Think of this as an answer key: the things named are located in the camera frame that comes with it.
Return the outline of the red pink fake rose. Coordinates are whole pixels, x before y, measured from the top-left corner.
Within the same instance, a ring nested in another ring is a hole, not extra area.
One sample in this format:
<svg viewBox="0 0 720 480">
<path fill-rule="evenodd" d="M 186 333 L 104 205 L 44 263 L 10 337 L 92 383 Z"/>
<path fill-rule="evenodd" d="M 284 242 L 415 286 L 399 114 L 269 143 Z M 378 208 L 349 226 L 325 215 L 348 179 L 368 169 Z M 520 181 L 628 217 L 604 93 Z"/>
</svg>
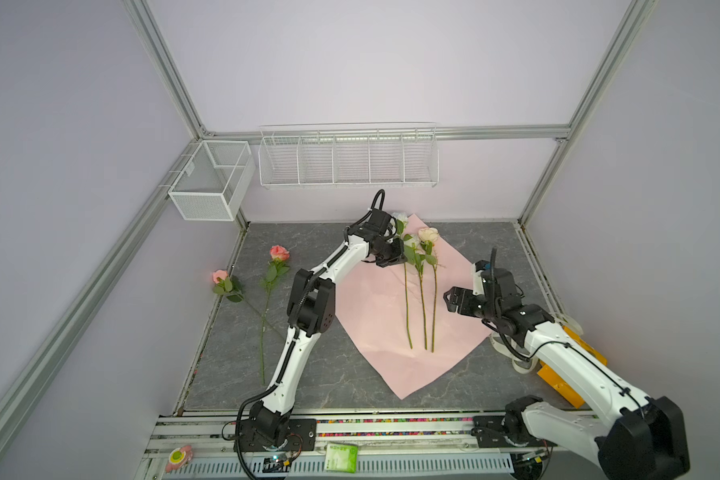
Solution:
<svg viewBox="0 0 720 480">
<path fill-rule="evenodd" d="M 265 292 L 264 310 L 260 314 L 260 333 L 259 333 L 259 366 L 260 377 L 262 383 L 265 383 L 265 355 L 264 340 L 265 333 L 268 329 L 268 313 L 271 303 L 272 292 L 279 283 L 280 279 L 289 271 L 288 261 L 290 252 L 282 245 L 274 245 L 269 250 L 270 260 L 267 264 L 266 272 L 260 280 L 260 286 Z"/>
</svg>

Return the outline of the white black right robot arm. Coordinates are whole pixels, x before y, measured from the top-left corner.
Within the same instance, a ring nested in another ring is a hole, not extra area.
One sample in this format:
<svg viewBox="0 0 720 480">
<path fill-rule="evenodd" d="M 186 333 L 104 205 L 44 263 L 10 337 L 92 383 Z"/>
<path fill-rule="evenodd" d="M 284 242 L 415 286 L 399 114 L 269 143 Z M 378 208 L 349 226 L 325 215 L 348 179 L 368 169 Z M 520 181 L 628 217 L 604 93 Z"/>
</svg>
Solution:
<svg viewBox="0 0 720 480">
<path fill-rule="evenodd" d="M 470 289 L 443 295 L 449 312 L 480 319 L 506 356 L 552 368 L 594 412 L 595 420 L 538 396 L 510 402 L 493 430 L 509 445 L 546 441 L 589 460 L 609 479 L 676 479 L 690 470 L 684 415 L 667 397 L 653 398 L 587 352 L 555 317 L 526 304 L 512 273 L 496 260 L 474 266 Z"/>
</svg>

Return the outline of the pink purple wrapping paper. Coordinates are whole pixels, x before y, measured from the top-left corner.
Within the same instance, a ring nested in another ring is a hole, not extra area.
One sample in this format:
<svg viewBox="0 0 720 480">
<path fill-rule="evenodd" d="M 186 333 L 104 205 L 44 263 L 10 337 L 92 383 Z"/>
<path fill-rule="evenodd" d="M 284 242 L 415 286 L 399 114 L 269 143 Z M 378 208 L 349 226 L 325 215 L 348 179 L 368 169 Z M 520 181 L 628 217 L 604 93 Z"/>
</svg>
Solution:
<svg viewBox="0 0 720 480">
<path fill-rule="evenodd" d="M 337 287 L 337 317 L 360 354 L 403 400 L 464 360 L 488 337 L 480 320 L 447 311 L 443 294 L 473 286 L 474 265 L 445 239 L 436 270 L 362 263 Z"/>
</svg>

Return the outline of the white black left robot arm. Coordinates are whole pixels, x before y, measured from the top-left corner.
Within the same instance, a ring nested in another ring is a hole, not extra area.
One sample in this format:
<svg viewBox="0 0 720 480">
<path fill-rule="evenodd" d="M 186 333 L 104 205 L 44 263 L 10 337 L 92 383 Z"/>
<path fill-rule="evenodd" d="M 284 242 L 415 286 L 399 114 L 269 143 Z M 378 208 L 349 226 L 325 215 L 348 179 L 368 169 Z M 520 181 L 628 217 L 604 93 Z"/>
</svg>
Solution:
<svg viewBox="0 0 720 480">
<path fill-rule="evenodd" d="M 367 212 L 344 229 L 343 241 L 326 260 L 294 277 L 287 308 L 288 330 L 273 378 L 263 392 L 242 402 L 230 438 L 238 451 L 250 433 L 270 447 L 288 437 L 299 382 L 318 340 L 336 319 L 337 286 L 362 263 L 386 268 L 406 261 L 396 220 L 384 210 L 386 192 L 374 195 Z"/>
</svg>

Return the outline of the cream fake rose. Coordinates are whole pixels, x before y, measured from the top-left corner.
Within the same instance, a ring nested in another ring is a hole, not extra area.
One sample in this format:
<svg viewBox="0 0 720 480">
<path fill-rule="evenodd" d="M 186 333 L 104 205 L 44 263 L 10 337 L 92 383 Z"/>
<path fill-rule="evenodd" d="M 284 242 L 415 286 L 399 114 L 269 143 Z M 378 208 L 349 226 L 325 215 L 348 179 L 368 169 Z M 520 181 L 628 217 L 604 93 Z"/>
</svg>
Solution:
<svg viewBox="0 0 720 480">
<path fill-rule="evenodd" d="M 438 293 L 438 258 L 435 251 L 435 244 L 440 239 L 439 231 L 434 227 L 426 227 L 419 231 L 420 246 L 424 252 L 425 261 L 433 271 L 433 302 L 432 302 L 432 325 L 430 351 L 435 352 L 436 320 L 437 320 L 437 293 Z"/>
</svg>

